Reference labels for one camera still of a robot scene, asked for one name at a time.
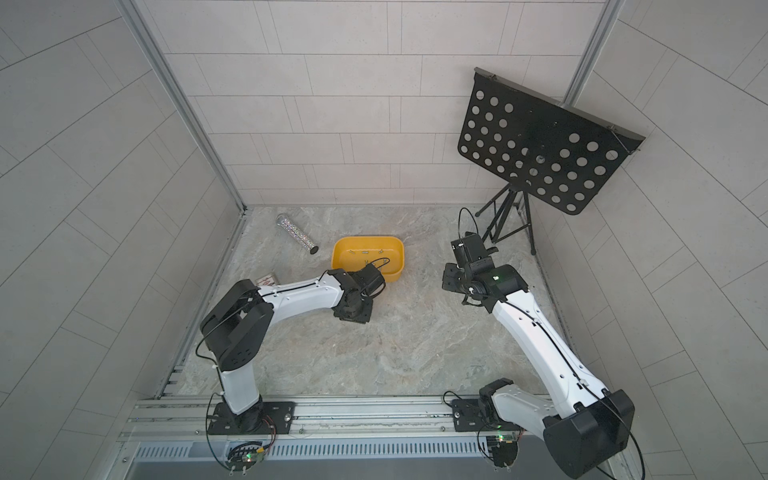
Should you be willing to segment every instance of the black cable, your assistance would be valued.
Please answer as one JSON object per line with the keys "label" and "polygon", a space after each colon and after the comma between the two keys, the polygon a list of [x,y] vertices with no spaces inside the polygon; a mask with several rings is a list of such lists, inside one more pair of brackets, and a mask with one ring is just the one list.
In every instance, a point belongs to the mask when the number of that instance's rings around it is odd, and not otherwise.
{"label": "black cable", "polygon": [[470,212],[467,207],[462,207],[462,209],[458,211],[458,223],[456,224],[456,231],[458,232],[458,238],[464,237],[462,235],[462,212],[464,210],[467,210],[467,212],[469,213],[469,216],[472,218],[472,222],[475,224],[475,233],[479,235],[480,229],[478,229],[478,223],[475,220],[475,216],[472,215],[472,212]]}

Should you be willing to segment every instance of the black perforated panel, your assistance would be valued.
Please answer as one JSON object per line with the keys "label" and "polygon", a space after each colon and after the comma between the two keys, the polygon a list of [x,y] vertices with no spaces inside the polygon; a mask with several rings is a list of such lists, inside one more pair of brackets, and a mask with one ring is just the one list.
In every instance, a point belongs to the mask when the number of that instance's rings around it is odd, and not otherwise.
{"label": "black perforated panel", "polygon": [[476,71],[458,152],[507,180],[512,190],[527,191],[567,214],[580,213],[644,140]]}

